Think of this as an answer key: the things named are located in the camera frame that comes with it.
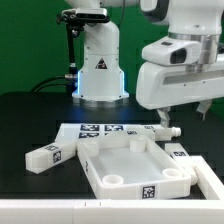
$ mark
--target white plastic block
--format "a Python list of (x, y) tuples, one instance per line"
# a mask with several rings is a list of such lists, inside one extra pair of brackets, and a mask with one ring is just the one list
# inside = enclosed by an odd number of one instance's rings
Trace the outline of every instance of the white plastic block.
[(195, 164), (182, 145), (179, 143), (167, 143), (165, 144), (165, 152), (191, 175), (191, 184), (195, 185), (198, 182)]
[(171, 141), (173, 137), (181, 136), (180, 128), (164, 128), (161, 125), (130, 125), (127, 131), (146, 135), (155, 141)]
[(190, 194), (191, 176), (146, 136), (80, 139), (77, 149), (97, 199), (171, 199)]
[(76, 154), (76, 142), (54, 142), (26, 153), (26, 169), (36, 174), (56, 166)]

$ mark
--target white plastic tray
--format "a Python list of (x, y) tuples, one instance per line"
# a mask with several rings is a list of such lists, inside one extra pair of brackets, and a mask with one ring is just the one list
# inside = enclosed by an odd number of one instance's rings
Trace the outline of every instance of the white plastic tray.
[(190, 194), (190, 175), (146, 136), (80, 139), (77, 147), (98, 199), (171, 199)]

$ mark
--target circular hole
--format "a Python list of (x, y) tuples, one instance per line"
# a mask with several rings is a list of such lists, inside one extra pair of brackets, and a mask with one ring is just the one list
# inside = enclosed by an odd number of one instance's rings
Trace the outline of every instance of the circular hole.
[(124, 183), (124, 179), (118, 175), (107, 175), (102, 179), (103, 184), (110, 186), (117, 186)]
[(169, 179), (180, 178), (183, 177), (183, 173), (177, 169), (165, 169), (163, 170), (163, 176)]

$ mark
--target white 3d printed part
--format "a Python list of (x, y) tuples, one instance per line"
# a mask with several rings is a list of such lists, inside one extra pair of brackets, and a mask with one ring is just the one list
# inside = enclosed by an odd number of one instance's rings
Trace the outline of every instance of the white 3d printed part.
[(26, 169), (36, 174), (56, 166), (76, 154), (76, 142), (55, 142), (26, 153)]
[(190, 194), (191, 176), (144, 135), (82, 139), (77, 148), (98, 199), (171, 199)]

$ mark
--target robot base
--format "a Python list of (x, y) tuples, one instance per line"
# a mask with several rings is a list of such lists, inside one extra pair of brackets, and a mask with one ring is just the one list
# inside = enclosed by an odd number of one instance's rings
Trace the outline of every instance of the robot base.
[(85, 107), (92, 107), (92, 108), (113, 108), (118, 107), (129, 102), (129, 94), (125, 93), (123, 96), (120, 96), (120, 99), (115, 100), (90, 100), (84, 99), (81, 95), (76, 93), (72, 94), (73, 102), (75, 104), (79, 104)]

